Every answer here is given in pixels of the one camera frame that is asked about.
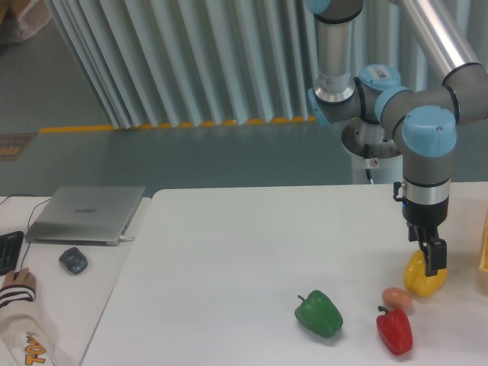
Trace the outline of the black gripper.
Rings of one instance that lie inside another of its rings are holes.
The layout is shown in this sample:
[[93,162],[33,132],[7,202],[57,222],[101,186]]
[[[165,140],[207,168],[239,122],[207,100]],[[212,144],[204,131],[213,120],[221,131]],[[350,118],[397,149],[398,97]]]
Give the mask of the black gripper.
[[406,198],[402,202],[402,214],[408,227],[408,240],[418,241],[425,261],[425,276],[436,276],[447,268],[447,243],[438,234],[438,227],[448,215],[446,198],[437,204],[417,204]]

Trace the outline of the white striped sleeve forearm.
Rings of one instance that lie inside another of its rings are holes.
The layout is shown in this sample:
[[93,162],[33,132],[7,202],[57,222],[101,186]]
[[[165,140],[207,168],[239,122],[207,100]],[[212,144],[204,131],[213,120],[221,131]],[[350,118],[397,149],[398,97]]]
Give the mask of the white striped sleeve forearm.
[[25,285],[1,289],[1,364],[68,365],[34,299],[35,290]]

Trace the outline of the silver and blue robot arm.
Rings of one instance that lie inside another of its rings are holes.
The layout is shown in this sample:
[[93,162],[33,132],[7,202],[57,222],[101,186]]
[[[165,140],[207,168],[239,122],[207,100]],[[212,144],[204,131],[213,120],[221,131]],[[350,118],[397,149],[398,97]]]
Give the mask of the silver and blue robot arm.
[[415,38],[441,86],[412,91],[385,65],[352,75],[351,52],[360,1],[308,1],[317,34],[319,75],[308,91],[318,123],[358,118],[380,131],[403,157],[393,197],[403,208],[409,241],[425,259],[425,274],[447,266],[438,227],[448,213],[457,127],[487,117],[487,73],[441,1],[400,1]]

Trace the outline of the person's hand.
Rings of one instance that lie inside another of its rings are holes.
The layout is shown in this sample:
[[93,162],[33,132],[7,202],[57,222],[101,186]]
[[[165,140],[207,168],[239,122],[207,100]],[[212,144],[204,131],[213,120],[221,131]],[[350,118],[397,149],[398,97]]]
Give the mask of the person's hand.
[[1,286],[1,298],[33,300],[36,296],[37,278],[29,268],[9,271]]

